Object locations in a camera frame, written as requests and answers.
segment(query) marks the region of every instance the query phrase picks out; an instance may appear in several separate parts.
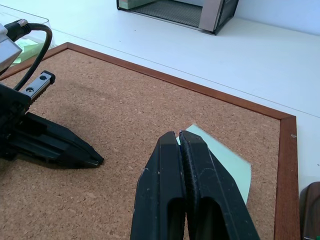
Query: white desk surface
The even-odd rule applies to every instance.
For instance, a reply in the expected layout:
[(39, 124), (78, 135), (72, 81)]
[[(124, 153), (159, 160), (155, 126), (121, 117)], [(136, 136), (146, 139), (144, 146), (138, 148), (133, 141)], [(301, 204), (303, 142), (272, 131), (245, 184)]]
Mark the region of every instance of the white desk surface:
[(1, 4), (48, 18), (58, 45), (72, 42), (297, 116), (299, 190), (320, 181), (320, 36), (239, 18), (213, 36), (118, 11), (116, 0), (32, 2)]

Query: screw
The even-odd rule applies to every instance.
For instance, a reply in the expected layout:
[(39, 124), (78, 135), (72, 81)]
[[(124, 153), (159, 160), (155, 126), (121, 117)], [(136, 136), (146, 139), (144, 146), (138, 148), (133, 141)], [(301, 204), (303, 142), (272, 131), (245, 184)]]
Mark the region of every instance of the screw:
[(27, 89), (26, 89), (26, 92), (27, 93), (33, 93), (35, 90), (32, 88), (32, 87), (28, 87)]

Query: wooden frame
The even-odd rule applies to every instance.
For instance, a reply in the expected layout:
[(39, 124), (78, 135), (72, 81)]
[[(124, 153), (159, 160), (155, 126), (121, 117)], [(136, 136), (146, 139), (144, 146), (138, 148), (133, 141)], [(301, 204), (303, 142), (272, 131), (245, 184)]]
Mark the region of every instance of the wooden frame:
[[(274, 239), (300, 239), (297, 123), (295, 116), (69, 42), (49, 50), (43, 59), (50, 58), (68, 49), (280, 120)], [(6, 73), (0, 76), (0, 81), (30, 67), (34, 60), (35, 58), (31, 58), (9, 68)]]

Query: cork surface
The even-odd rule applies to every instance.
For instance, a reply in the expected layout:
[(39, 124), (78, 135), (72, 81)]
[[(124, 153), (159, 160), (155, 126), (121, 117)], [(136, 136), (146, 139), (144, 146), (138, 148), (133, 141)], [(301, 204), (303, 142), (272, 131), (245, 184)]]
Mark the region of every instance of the cork surface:
[[(40, 64), (55, 84), (30, 111), (63, 125), (104, 158), (96, 169), (0, 159), (0, 239), (130, 239), (137, 180), (158, 138), (197, 124), (252, 166), (247, 208), (273, 239), (280, 122), (66, 50)], [(13, 87), (26, 71), (3, 82)]]

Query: black wire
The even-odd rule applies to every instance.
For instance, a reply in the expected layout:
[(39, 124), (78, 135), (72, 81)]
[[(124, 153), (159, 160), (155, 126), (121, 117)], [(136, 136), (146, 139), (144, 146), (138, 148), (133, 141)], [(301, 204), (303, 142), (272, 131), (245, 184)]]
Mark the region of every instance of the black wire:
[(29, 68), (27, 73), (24, 75), (24, 77), (21, 79), (21, 81), (13, 88), (14, 90), (17, 90), (17, 91), (19, 91), (26, 84), (26, 82), (29, 80), (32, 74), (34, 74), (35, 70), (37, 69), (40, 62), (44, 58), (47, 50), (49, 49), (51, 40), (52, 40), (52, 31), (48, 26), (40, 23), (28, 23), (28, 25), (30, 26), (31, 31), (46, 32), (46, 37), (45, 37), (45, 41), (42, 46), (42, 49), (39, 52), (38, 56), (36, 57), (34, 63), (31, 65), (31, 67)]

